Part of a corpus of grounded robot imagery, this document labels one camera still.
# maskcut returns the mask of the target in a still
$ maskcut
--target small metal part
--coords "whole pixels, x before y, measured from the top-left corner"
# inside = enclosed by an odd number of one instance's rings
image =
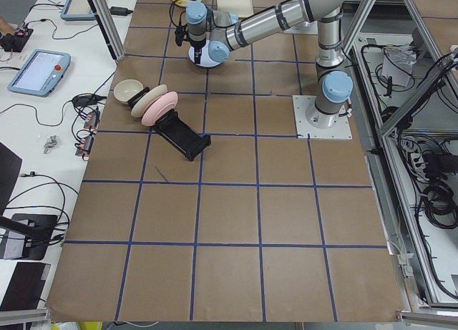
[[[46,139],[46,142],[43,145],[44,147],[43,153],[46,153],[46,154],[49,153],[49,151],[55,146],[57,146],[57,136],[52,135],[51,137]]]

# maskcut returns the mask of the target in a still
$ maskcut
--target white bowl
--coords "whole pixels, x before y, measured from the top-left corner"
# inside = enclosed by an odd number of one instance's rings
[[[114,87],[114,97],[116,100],[127,103],[131,97],[143,90],[143,84],[136,79],[125,79]]]

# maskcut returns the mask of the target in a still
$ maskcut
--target tablet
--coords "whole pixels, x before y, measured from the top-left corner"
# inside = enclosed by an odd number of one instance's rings
[[[67,21],[95,20],[87,0],[67,0],[60,17]]]
[[[8,84],[8,90],[45,97],[54,90],[69,65],[67,53],[36,49]]]

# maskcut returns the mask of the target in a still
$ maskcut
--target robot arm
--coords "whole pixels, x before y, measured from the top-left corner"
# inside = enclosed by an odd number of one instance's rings
[[[188,41],[199,55],[210,32],[210,58],[224,62],[230,51],[285,31],[301,22],[318,20],[320,53],[317,63],[322,67],[339,65],[341,54],[341,5],[345,0],[287,0],[238,21],[234,14],[207,9],[200,2],[191,2],[186,11]]]

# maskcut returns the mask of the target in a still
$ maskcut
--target blue circular cap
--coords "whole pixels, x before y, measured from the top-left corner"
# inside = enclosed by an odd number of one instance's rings
[[[229,48],[222,42],[212,40],[208,44],[208,55],[213,61],[217,63],[223,63],[228,60],[229,53]]]
[[[207,8],[204,3],[198,1],[190,2],[186,7],[186,21],[189,24],[199,24],[205,21]]]
[[[353,80],[343,71],[332,71],[324,77],[324,96],[333,103],[345,102],[352,90]]]
[[[236,23],[238,21],[238,15],[234,13],[229,13],[230,16],[230,21],[232,24]]]

